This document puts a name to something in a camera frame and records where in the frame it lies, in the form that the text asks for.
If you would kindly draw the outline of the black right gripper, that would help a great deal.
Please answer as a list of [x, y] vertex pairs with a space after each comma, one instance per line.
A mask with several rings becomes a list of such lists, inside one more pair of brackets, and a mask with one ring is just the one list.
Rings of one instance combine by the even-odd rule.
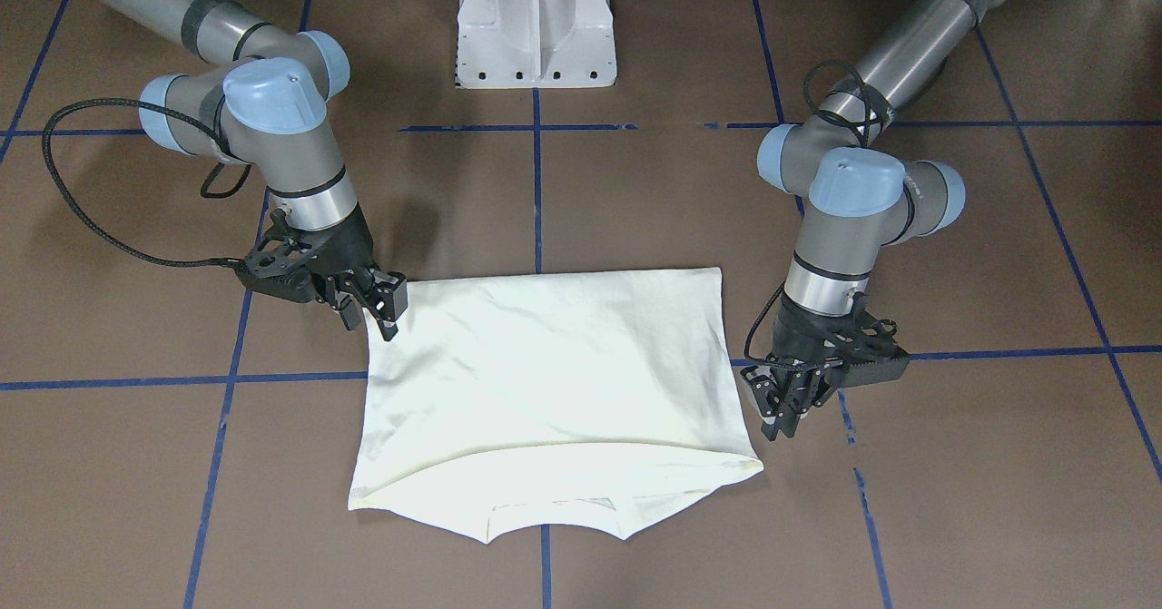
[[[340, 223], [320, 231], [292, 228], [282, 209], [270, 212], [270, 218], [259, 246], [238, 266], [245, 288], [297, 303], [325, 302], [338, 311], [347, 331], [364, 324], [364, 307], [383, 341], [399, 336], [408, 279], [399, 271], [379, 270], [360, 205]], [[346, 295], [363, 307], [346, 302]]]

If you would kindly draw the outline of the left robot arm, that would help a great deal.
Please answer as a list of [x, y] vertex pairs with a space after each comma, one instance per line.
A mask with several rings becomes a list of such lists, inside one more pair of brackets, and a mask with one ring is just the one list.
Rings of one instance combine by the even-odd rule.
[[910, 0], [856, 64], [820, 62], [804, 76], [806, 121], [767, 126], [758, 173], [792, 195], [803, 216], [786, 279], [744, 341], [773, 318], [768, 351], [745, 351], [740, 370], [767, 440], [795, 436], [809, 411], [847, 388], [905, 372], [896, 324], [867, 309], [871, 270], [883, 248], [951, 227], [967, 193], [946, 163], [901, 160], [871, 145], [1006, 1]]

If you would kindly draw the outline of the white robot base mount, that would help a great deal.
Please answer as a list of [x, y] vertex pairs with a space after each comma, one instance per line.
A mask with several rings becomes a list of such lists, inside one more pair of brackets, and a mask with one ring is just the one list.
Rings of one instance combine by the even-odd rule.
[[459, 0], [454, 80], [469, 91], [603, 88], [618, 76], [611, 0]]

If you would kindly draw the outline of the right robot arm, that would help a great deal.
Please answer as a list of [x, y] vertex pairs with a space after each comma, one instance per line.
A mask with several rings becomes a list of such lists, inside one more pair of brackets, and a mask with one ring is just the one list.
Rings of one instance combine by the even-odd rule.
[[[142, 261], [178, 268], [232, 270], [246, 291], [332, 308], [347, 330], [370, 324], [382, 339], [399, 332], [407, 280], [375, 261], [374, 242], [327, 103], [349, 84], [343, 46], [325, 33], [286, 33], [236, 0], [99, 0], [185, 48], [211, 67], [162, 76], [137, 99], [66, 105], [41, 132], [46, 174], [76, 217], [101, 241]], [[125, 107], [159, 146], [209, 157], [220, 172], [258, 170], [271, 199], [270, 228], [243, 258], [179, 261], [149, 256], [101, 229], [66, 187], [53, 162], [53, 130], [72, 113]]]

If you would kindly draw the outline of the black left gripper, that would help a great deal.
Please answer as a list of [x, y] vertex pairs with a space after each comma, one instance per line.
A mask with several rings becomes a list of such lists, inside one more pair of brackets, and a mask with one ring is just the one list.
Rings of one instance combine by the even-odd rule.
[[792, 438], [832, 391], [894, 381], [908, 368], [911, 356], [895, 339], [896, 323], [871, 316], [862, 291], [852, 300], [848, 314], [832, 317], [781, 299], [767, 368], [740, 368], [767, 439]]

